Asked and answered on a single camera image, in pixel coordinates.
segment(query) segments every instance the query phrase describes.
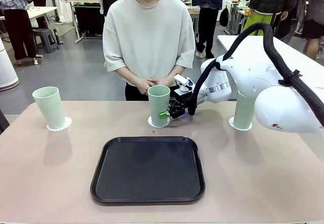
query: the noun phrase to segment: green pants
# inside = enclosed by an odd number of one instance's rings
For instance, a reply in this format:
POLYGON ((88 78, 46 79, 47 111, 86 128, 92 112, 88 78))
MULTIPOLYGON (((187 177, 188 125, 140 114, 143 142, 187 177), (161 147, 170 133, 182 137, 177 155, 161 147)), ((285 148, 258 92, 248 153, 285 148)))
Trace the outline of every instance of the green pants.
MULTIPOLYGON (((253 12, 251 16, 248 18, 247 23, 244 26, 244 30, 250 27, 251 25, 258 23, 258 22, 265 22, 267 24, 270 24, 272 19, 272 15, 262 15, 257 12, 253 12)), ((263 35, 263 31, 259 31, 258 35, 263 35)))

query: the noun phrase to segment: white t-shirt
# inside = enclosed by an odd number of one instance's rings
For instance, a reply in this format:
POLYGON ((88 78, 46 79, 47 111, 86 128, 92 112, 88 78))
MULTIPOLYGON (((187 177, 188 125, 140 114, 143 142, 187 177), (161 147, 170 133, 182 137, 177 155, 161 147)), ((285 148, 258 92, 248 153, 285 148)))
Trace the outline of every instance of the white t-shirt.
POLYGON ((108 71, 127 67, 145 79, 165 78, 175 65, 192 68, 195 38, 187 7, 180 0, 159 0, 144 7, 118 0, 103 30, 108 71))

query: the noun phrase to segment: light green plastic cup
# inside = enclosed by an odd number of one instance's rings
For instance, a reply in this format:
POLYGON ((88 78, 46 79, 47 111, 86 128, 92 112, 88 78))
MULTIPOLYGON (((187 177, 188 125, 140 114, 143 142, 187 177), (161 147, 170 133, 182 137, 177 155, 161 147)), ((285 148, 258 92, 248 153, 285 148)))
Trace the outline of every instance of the light green plastic cup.
POLYGON ((65 125, 65 115, 59 89, 43 87, 32 94, 50 129, 60 129, 65 125))
POLYGON ((249 129, 253 116, 255 98, 246 97, 238 92, 234 116, 234 126, 241 130, 249 129))
POLYGON ((156 127, 165 127, 168 124, 170 88, 166 86, 152 86, 148 89, 148 99, 151 108, 152 124, 156 127))

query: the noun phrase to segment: white trash can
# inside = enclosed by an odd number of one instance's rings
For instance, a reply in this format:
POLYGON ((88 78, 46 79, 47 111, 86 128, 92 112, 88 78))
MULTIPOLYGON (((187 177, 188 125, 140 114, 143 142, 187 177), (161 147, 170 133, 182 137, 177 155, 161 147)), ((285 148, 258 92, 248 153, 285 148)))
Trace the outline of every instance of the white trash can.
POLYGON ((0 91, 9 90, 18 84, 17 74, 0 39, 0 91))

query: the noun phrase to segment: person in white t-shirt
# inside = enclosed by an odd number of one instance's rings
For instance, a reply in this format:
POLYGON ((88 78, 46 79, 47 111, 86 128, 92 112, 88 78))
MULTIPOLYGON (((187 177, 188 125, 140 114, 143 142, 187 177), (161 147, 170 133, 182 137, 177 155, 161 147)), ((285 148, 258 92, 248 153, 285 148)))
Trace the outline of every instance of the person in white t-shirt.
POLYGON ((192 68, 195 38, 190 15, 180 0, 118 0, 103 31, 108 71, 126 81, 126 100, 148 100, 154 85, 172 89, 174 76, 192 68))

